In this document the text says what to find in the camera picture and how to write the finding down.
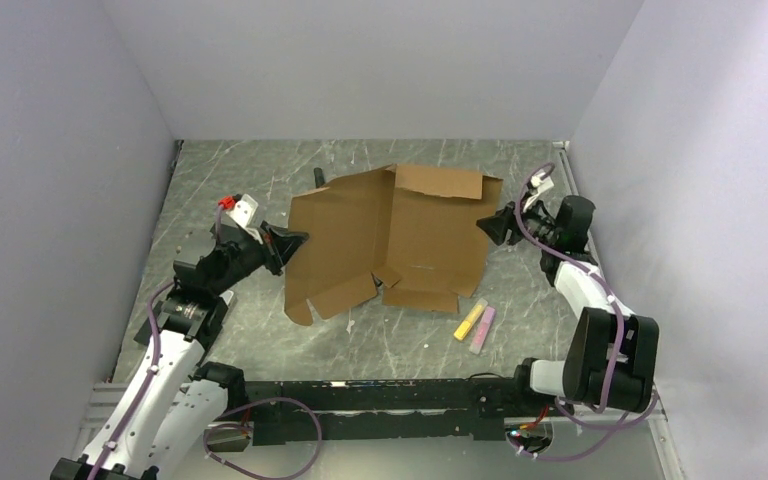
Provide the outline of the brown cardboard box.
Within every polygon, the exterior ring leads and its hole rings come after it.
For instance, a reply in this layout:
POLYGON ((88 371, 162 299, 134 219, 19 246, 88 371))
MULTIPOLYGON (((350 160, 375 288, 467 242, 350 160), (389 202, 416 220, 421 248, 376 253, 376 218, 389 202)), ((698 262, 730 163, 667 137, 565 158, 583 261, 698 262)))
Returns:
POLYGON ((490 241, 477 222, 502 190, 477 170, 392 164, 294 196, 288 226, 309 238, 286 267, 285 314, 310 326, 375 297, 457 312, 484 276, 490 241))

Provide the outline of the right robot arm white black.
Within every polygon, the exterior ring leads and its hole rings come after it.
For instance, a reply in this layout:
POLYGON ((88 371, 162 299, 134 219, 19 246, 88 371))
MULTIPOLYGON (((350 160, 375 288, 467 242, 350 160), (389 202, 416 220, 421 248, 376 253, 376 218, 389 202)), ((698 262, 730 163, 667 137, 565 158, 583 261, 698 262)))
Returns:
POLYGON ((588 247, 594 204, 581 196, 563 198, 556 214, 542 201, 522 201, 514 217, 524 238, 541 251, 540 268, 568 302, 578 322, 562 360, 528 358, 511 388, 517 411, 534 415, 550 396, 641 413, 649 405, 659 327, 634 314, 618 298, 588 247))

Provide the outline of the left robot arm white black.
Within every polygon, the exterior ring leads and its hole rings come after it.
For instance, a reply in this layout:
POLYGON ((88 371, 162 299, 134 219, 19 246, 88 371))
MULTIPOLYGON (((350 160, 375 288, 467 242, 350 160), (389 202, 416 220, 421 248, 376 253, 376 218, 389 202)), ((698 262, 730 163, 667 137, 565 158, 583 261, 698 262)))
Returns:
POLYGON ((167 479, 211 422, 239 417, 248 402, 244 372, 205 359, 231 289, 260 268, 282 274, 308 238, 267 222, 191 236, 172 279, 150 296, 147 351, 123 396, 81 454, 60 459, 51 478, 167 479))

